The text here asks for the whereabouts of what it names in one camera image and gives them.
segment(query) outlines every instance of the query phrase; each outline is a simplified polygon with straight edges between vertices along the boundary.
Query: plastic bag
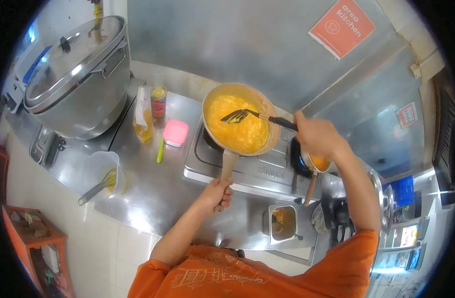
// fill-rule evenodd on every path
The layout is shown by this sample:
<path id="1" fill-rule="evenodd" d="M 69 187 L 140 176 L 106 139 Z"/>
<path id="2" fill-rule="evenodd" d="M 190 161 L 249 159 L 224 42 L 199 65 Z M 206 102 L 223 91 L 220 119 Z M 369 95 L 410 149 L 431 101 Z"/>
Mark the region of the plastic bag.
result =
<path id="1" fill-rule="evenodd" d="M 133 128 L 141 143 L 145 143 L 153 136 L 153 120 L 151 116 L 150 99 L 146 98 L 145 87 L 138 88 L 136 96 L 135 114 L 133 115 Z"/>

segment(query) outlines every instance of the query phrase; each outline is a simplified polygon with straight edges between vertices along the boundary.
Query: pot lid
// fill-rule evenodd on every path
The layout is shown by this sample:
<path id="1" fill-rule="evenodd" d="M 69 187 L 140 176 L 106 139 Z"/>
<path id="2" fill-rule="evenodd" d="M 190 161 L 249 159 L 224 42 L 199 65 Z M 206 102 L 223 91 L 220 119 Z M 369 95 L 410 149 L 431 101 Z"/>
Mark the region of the pot lid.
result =
<path id="1" fill-rule="evenodd" d="M 39 61 L 26 88 L 24 105 L 41 112 L 74 90 L 125 37 L 125 20 L 88 21 L 60 37 Z"/>

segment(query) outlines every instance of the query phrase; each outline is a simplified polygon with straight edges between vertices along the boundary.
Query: frying pan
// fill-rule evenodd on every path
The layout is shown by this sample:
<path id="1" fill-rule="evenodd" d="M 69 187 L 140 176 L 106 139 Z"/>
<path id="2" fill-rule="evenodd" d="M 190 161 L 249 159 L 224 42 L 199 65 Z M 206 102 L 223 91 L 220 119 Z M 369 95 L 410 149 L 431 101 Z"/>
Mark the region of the frying pan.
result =
<path id="1" fill-rule="evenodd" d="M 266 114 L 268 116 L 277 117 L 276 110 L 272 103 L 259 91 L 256 89 L 240 84 L 240 83 L 225 83 L 221 84 L 215 88 L 213 88 L 204 98 L 203 100 L 203 123 L 204 127 L 206 128 L 207 133 L 209 136 L 221 147 L 224 149 L 223 153 L 223 167 L 221 171 L 221 179 L 229 179 L 232 176 L 232 171 L 234 166 L 236 165 L 239 156 L 253 156 L 265 153 L 272 149 L 279 140 L 280 136 L 280 126 L 275 125 L 269 122 L 269 139 L 267 140 L 264 147 L 260 148 L 259 150 L 252 152 L 252 153 L 245 153 L 245 152 L 236 152 L 231 148 L 224 146 L 219 140 L 216 139 L 215 136 L 211 133 L 208 125 L 206 124 L 206 115 L 209 113 L 209 108 L 213 104 L 214 100 L 221 95 L 235 95 L 244 100 L 252 103 L 255 107 L 259 110 L 259 112 Z M 224 211 L 223 206 L 216 206 L 215 211 L 222 212 Z"/>
<path id="2" fill-rule="evenodd" d="M 312 199 L 312 194 L 315 188 L 315 182 L 317 181 L 319 173 L 325 173 L 326 171 L 328 171 L 328 169 L 330 169 L 332 161 L 329 160 L 328 167 L 326 167 L 325 170 L 321 171 L 314 165 L 312 159 L 310 158 L 310 155 L 307 152 L 305 151 L 300 152 L 300 156 L 302 157 L 302 160 L 307 164 L 308 169 L 312 171 L 312 178 L 310 179 L 310 184 L 308 186 L 307 194 L 305 195 L 304 200 L 304 206 L 308 206 L 310 199 Z"/>

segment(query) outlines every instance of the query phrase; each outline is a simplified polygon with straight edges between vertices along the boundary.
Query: pan handle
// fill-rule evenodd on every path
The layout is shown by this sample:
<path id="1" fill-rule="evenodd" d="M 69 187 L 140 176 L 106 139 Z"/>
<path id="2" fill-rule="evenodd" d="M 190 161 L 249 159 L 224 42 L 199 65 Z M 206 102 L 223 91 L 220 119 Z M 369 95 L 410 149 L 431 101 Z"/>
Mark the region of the pan handle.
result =
<path id="1" fill-rule="evenodd" d="M 232 176 L 232 170 L 239 159 L 239 154 L 230 150 L 224 149 L 223 153 L 223 169 L 221 171 L 221 179 L 230 179 Z M 214 211 L 223 212 L 224 207 L 217 205 L 214 207 Z"/>
<path id="2" fill-rule="evenodd" d="M 294 124 L 287 119 L 281 117 L 269 117 L 269 121 L 275 124 L 279 124 L 280 126 L 288 128 L 292 131 L 298 132 L 297 124 Z"/>
<path id="3" fill-rule="evenodd" d="M 315 181 L 317 180 L 318 175 L 319 175 L 319 172 L 317 172 L 317 171 L 314 171 L 312 173 L 312 178 L 310 179 L 310 185 L 308 186 L 307 194 L 305 195 L 304 206 L 308 206 L 308 203 L 310 203 L 310 199 L 312 199 L 312 194 L 314 193 L 314 188 L 315 188 Z"/>

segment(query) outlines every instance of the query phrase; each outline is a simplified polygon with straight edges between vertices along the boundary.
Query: orange t-shirt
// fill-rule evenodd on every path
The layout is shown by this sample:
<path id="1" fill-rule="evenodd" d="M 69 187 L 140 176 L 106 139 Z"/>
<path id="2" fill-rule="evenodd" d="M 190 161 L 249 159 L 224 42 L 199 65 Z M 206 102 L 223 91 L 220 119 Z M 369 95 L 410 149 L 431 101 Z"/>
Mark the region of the orange t-shirt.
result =
<path id="1" fill-rule="evenodd" d="M 375 231 L 359 232 L 293 277 L 228 249 L 192 245 L 187 259 L 171 270 L 157 260 L 140 265 L 128 298 L 363 297 L 377 241 Z"/>

